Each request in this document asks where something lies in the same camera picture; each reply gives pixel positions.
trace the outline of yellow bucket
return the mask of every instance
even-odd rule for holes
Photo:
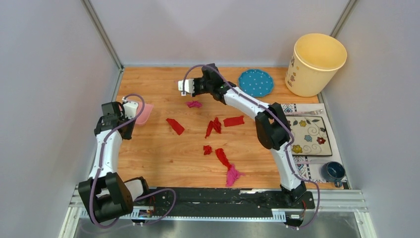
[[[311,97],[321,92],[347,59],[335,38],[311,33],[299,38],[286,72],[286,86],[294,94]]]

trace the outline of blue polka dot plate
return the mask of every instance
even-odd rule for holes
[[[252,97],[264,97],[272,92],[273,78],[259,69],[249,69],[239,76],[239,88]]]

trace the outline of red fabric scrap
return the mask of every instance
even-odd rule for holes
[[[207,126],[206,136],[204,138],[207,138],[211,134],[213,128],[217,133],[222,133],[222,123],[219,122],[219,118],[214,118],[214,120],[211,120],[209,122]]]
[[[212,152],[211,146],[209,145],[203,146],[203,150],[204,150],[204,155],[209,155]]]
[[[222,133],[222,123],[219,122],[219,118],[214,118],[213,128],[217,133]]]
[[[185,104],[187,104],[189,108],[200,108],[202,106],[202,104],[199,101],[190,101],[186,102]]]
[[[172,129],[178,134],[181,135],[185,128],[181,126],[175,119],[167,118],[166,121],[171,125]]]
[[[223,120],[223,124],[225,127],[245,124],[244,116],[235,117],[235,118],[226,118]]]
[[[206,136],[204,138],[207,138],[210,135],[211,130],[213,130],[213,121],[209,121],[209,125],[207,126]]]
[[[232,186],[234,182],[239,179],[240,176],[245,176],[244,173],[241,173],[235,169],[234,164],[229,163],[223,149],[221,148],[216,149],[216,155],[217,155],[217,158],[219,158],[219,160],[222,162],[222,164],[227,167],[227,172],[226,172],[226,186],[227,187]]]
[[[224,166],[227,167],[228,170],[230,169],[230,167],[232,167],[232,165],[227,160],[226,155],[222,148],[216,149],[216,155],[217,155],[217,158],[222,162]]]

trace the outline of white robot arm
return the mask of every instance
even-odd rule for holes
[[[217,70],[217,67],[214,64],[209,64],[209,66]],[[236,87],[235,84],[229,82],[233,87],[233,89],[231,89],[231,87],[229,87],[220,76],[212,70],[203,67],[202,71],[203,76],[201,78],[186,79],[185,86],[183,86],[183,80],[178,82],[178,90],[181,91],[181,95],[186,96],[188,93],[195,97],[200,94],[209,93],[215,100],[237,108],[252,118],[256,122],[257,136],[260,143],[265,148],[269,149],[273,155],[277,169],[280,173],[281,188],[289,194],[285,199],[289,203],[297,201],[305,193],[306,186],[304,182],[293,174],[289,167],[286,153],[289,154],[289,158],[292,158],[292,153],[290,148],[287,151],[285,150],[285,146],[289,142],[289,135],[276,121],[270,123],[270,115],[262,109],[268,108],[280,118],[284,124],[288,125],[282,107],[278,103],[270,105],[254,99],[243,92],[239,87]],[[241,95],[252,98],[253,101],[256,102],[257,105],[261,105],[262,108],[251,103],[249,100],[246,100],[245,97],[239,96],[238,92]],[[296,171],[296,165],[292,163],[292,166],[294,166],[294,170]]]
[[[126,99],[123,99],[123,104],[102,104],[103,116],[94,130],[97,140],[94,164],[89,178],[80,182],[78,187],[80,198],[91,220],[94,215],[99,223],[131,213],[134,199],[148,189],[142,177],[123,182],[116,172],[119,148],[123,139],[131,139],[135,121],[129,121],[135,117],[138,106],[137,102]],[[90,213],[91,197],[94,214]]]

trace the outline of floral tile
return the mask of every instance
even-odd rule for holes
[[[287,116],[295,137],[292,154],[299,156],[331,156],[332,150],[322,117]]]

